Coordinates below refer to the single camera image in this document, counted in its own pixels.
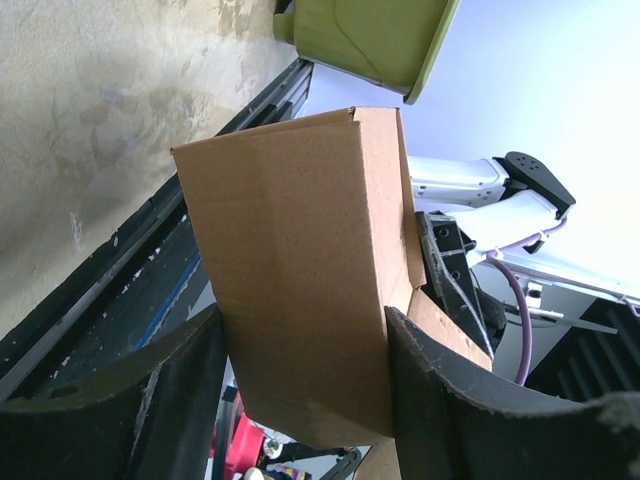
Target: floor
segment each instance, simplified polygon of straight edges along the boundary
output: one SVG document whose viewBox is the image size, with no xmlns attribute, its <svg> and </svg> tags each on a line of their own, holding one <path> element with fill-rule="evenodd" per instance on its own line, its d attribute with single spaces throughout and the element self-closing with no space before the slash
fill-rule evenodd
<svg viewBox="0 0 640 480">
<path fill-rule="evenodd" d="M 9 0 L 0 338 L 295 58 L 275 0 Z"/>
</svg>

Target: white scratch mark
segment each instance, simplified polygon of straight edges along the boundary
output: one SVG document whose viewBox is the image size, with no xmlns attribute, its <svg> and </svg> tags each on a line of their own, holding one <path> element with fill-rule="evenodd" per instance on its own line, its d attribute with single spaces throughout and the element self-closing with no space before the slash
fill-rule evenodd
<svg viewBox="0 0 640 480">
<path fill-rule="evenodd" d="M 73 237 L 73 244 L 78 252 L 84 250 L 82 246 L 82 221 L 78 218 L 77 212 L 70 212 L 69 218 L 71 220 L 71 235 Z"/>
</svg>

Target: bin rim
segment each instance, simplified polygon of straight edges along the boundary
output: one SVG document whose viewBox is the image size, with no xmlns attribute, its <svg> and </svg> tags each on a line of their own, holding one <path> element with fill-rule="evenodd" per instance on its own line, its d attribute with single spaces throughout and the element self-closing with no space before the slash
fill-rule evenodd
<svg viewBox="0 0 640 480">
<path fill-rule="evenodd" d="M 422 90 L 424 90 L 425 85 L 427 84 L 427 80 L 429 79 L 429 74 L 433 69 L 433 65 L 436 63 L 436 59 L 438 58 L 438 52 L 444 43 L 444 39 L 447 36 L 447 31 L 449 30 L 449 26 L 453 21 L 453 18 L 458 11 L 458 7 L 460 6 L 461 0 L 449 0 L 447 5 L 444 7 L 444 12 L 442 13 L 442 17 L 440 18 L 440 23 L 438 24 L 438 28 L 436 29 L 436 34 L 433 37 L 433 41 L 429 46 L 429 51 L 427 52 L 427 56 L 424 59 L 424 63 L 422 64 L 422 68 L 420 68 L 420 73 L 418 74 L 418 78 L 416 79 L 416 83 L 414 83 L 411 91 L 404 96 L 404 103 L 407 105 L 413 105 Z"/>
</svg>

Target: olive green container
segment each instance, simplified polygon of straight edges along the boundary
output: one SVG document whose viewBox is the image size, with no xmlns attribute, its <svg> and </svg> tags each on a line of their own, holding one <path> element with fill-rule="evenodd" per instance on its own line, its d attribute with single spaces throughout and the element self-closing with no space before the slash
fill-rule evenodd
<svg viewBox="0 0 640 480">
<path fill-rule="evenodd" d="M 413 104 L 460 0 L 294 0 L 273 18 L 298 54 L 404 95 Z"/>
</svg>

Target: white backdrop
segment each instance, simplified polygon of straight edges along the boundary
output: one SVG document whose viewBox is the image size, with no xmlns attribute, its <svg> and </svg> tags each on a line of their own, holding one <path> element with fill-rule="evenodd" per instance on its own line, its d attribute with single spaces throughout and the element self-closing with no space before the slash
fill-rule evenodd
<svg viewBox="0 0 640 480">
<path fill-rule="evenodd" d="M 520 150 L 578 200 L 536 255 L 640 297 L 638 0 L 463 0 L 427 87 L 402 107 L 409 153 L 473 160 Z M 318 67 L 306 114 L 401 106 Z"/>
</svg>

